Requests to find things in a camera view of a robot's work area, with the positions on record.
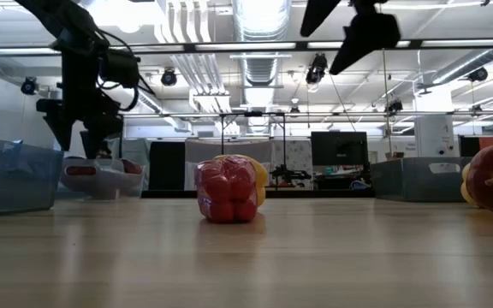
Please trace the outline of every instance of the transparent plastic bin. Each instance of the transparent plastic bin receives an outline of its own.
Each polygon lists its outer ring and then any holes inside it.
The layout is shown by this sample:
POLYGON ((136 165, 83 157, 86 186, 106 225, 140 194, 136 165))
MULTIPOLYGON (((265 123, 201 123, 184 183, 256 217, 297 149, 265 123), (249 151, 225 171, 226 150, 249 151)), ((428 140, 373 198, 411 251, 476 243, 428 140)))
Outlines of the transparent plastic bin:
POLYGON ((407 202, 464 202, 461 171, 471 157, 411 157, 371 165, 376 198, 407 202))
POLYGON ((63 153, 0 140, 0 215, 54 204, 63 153))

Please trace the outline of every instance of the plastic wrap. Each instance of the plastic wrap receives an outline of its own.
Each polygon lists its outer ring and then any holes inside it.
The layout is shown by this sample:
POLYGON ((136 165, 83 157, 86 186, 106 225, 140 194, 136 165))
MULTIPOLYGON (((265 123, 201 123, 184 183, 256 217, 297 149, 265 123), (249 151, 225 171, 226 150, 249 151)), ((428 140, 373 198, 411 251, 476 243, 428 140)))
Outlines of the plastic wrap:
POLYGON ((250 222, 258 211, 257 172, 244 157, 200 163, 195 170, 199 210, 216 223, 250 222))

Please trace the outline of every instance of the wooden table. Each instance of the wooden table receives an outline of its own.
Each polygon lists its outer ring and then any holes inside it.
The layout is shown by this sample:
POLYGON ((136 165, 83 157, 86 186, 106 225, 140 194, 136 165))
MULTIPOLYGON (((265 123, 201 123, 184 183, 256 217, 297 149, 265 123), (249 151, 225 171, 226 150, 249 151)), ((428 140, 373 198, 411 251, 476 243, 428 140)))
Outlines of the wooden table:
POLYGON ((261 212, 212 225, 194 199, 144 199, 0 217, 0 307, 493 307, 489 212, 369 198, 261 212))

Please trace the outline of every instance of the computer monitor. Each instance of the computer monitor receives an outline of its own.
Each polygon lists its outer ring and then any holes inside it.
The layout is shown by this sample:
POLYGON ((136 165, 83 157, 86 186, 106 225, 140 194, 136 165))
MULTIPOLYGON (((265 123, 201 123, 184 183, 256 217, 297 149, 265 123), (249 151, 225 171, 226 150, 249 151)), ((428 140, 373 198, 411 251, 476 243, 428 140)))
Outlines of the computer monitor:
POLYGON ((312 132, 314 166, 363 165, 368 168, 366 133, 312 132))

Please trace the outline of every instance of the robotic arm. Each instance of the robotic arm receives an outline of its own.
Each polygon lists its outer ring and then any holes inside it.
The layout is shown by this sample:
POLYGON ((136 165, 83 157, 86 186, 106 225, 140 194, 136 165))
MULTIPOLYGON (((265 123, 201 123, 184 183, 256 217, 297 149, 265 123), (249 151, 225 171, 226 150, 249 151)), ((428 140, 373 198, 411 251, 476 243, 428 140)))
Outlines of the robotic arm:
MULTIPOLYGON (((341 0, 308 0, 300 34, 309 37, 317 30, 341 0)), ((355 62, 382 48, 392 48, 401 39, 397 20, 393 15, 380 14, 374 8, 388 0, 351 0, 357 15, 349 27, 344 27, 346 39, 330 67, 331 74, 339 74, 355 62)))
POLYGON ((40 99, 37 110, 64 151, 69 151, 72 126, 82 121, 86 132, 86 157, 95 158, 109 135, 122 131, 119 110, 131 110, 138 100, 140 73, 131 50, 110 49, 104 32, 89 13, 71 0, 16 0, 34 14, 56 41, 50 46, 62 54, 62 100, 40 99), (126 108, 106 96, 98 77, 134 89, 134 100, 126 108))

